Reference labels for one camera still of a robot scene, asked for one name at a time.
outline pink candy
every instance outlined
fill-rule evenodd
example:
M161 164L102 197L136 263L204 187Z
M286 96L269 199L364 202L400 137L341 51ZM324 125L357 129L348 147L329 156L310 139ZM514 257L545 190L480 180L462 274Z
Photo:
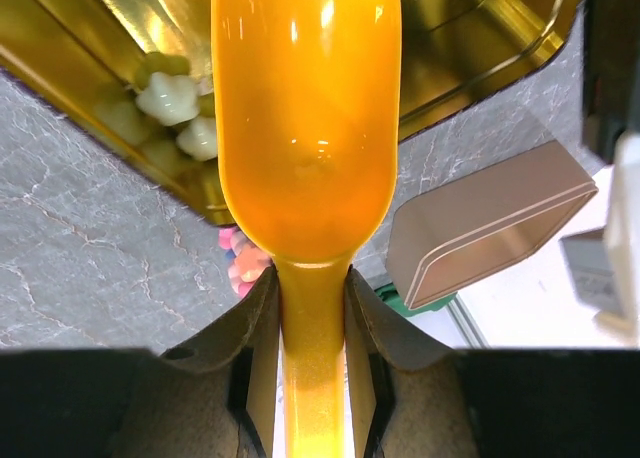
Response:
M227 275L231 288L240 299L243 299L271 264L271 258L251 243L237 226L218 230L218 245L223 250L233 250L236 255L227 270Z
M244 298L245 296L247 296L249 294L249 292L251 291L251 288L253 288L255 282L253 283L241 283L240 286L238 287L238 295L240 296L240 299Z
M244 245L249 242L245 234L239 230L236 231L233 235L231 235L231 238L229 241L231 243L231 249L236 254L236 256L240 254Z

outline gray marble countertop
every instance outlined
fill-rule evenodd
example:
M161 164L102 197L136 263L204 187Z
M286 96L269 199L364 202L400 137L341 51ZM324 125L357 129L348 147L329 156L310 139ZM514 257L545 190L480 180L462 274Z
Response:
M355 265L376 287L391 219L419 193L553 138L581 149L582 23L544 70L400 145L391 209ZM214 228L0 74L0 347L188 338L236 298Z

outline glossy orange plastic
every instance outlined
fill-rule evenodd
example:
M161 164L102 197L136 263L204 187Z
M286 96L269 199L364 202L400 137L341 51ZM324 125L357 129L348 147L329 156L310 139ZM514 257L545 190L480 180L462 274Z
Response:
M396 175L400 0L213 0L225 199L278 268L289 458L343 454L343 284Z

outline gold metal tin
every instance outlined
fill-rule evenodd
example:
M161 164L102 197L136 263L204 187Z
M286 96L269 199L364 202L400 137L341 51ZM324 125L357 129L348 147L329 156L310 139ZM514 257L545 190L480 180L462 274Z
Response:
M400 140L539 69L580 0L402 0ZM189 58L211 83L210 0L0 0L0 65L214 224L230 224L215 160L197 163L143 116L144 54Z

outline tin lid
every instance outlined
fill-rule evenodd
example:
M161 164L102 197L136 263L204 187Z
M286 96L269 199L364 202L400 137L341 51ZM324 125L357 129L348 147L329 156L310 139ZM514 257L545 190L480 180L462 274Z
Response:
M427 305L535 253L597 191L551 141L402 205L387 270L409 309Z

